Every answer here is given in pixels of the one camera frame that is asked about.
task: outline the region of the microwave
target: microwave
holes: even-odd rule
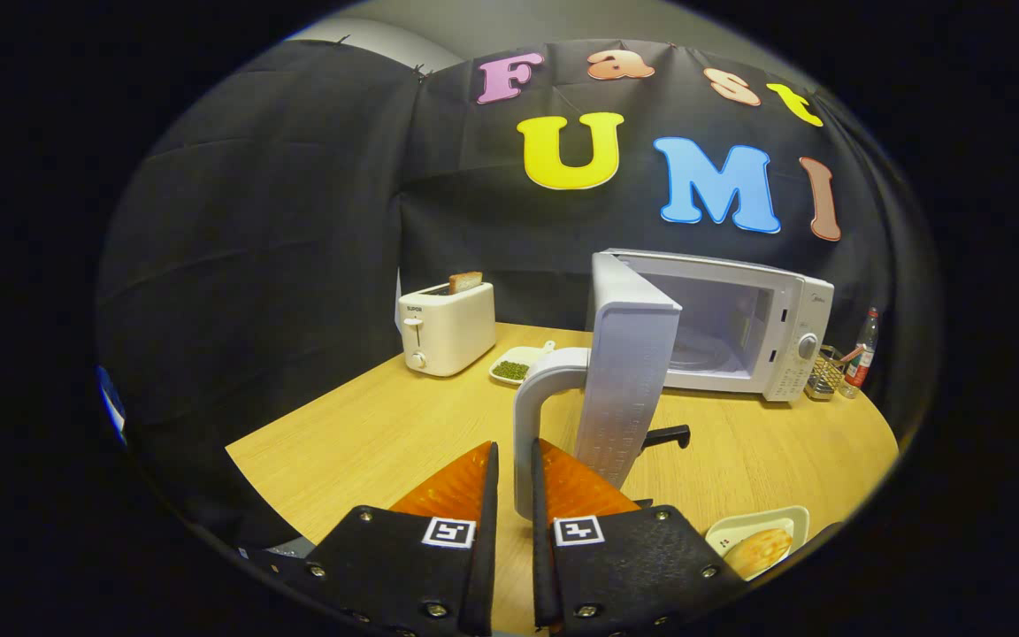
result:
[[[722,258],[609,249],[593,255],[588,331],[599,302],[624,294],[618,266],[682,308],[663,386],[759,393],[769,402],[801,394],[828,328],[832,283]],[[638,318],[626,329],[642,329]]]
[[[584,387],[573,455],[620,488],[663,387],[801,395],[833,308],[832,283],[775,267],[610,249],[592,255],[592,347],[537,360],[514,396],[514,507],[533,516],[541,405]]]

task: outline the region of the blue object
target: blue object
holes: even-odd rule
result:
[[[753,146],[734,146],[729,150],[722,169],[718,170],[707,154],[687,138],[658,138],[653,145],[667,157],[671,201],[659,213],[666,221],[697,223],[702,220],[702,211],[691,197],[691,189],[694,189],[715,223],[726,220],[729,206],[737,195],[740,205],[734,213],[735,225],[754,232],[780,232],[781,220],[773,214],[772,198],[768,195],[765,174],[768,155],[764,151]]]
[[[113,386],[112,379],[109,378],[109,372],[105,371],[104,367],[97,366],[97,380],[101,385],[101,396],[104,399],[104,407],[106,411],[109,412],[109,419],[112,420],[112,426],[116,428],[117,435],[120,436],[122,443],[128,445],[128,440],[124,439],[124,421],[126,420],[124,412],[124,404],[120,403],[120,394],[117,394],[117,388]]]

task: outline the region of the sauce bottle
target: sauce bottle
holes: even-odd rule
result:
[[[878,311],[872,307],[867,311],[864,326],[860,329],[860,337],[856,339],[856,347],[862,346],[864,351],[858,358],[848,363],[844,372],[844,382],[841,382],[841,393],[847,399],[854,399],[860,393],[860,387],[867,378],[870,360],[875,357],[876,341],[878,341]]]

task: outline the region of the toaster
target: toaster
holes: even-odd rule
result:
[[[493,347],[493,285],[449,294],[449,283],[396,301],[404,359],[432,376],[458,374]]]

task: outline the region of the wire basket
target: wire basket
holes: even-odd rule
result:
[[[844,355],[832,346],[821,344],[816,361],[812,364],[812,374],[808,375],[808,383],[804,392],[809,399],[832,400],[841,388],[844,380]]]

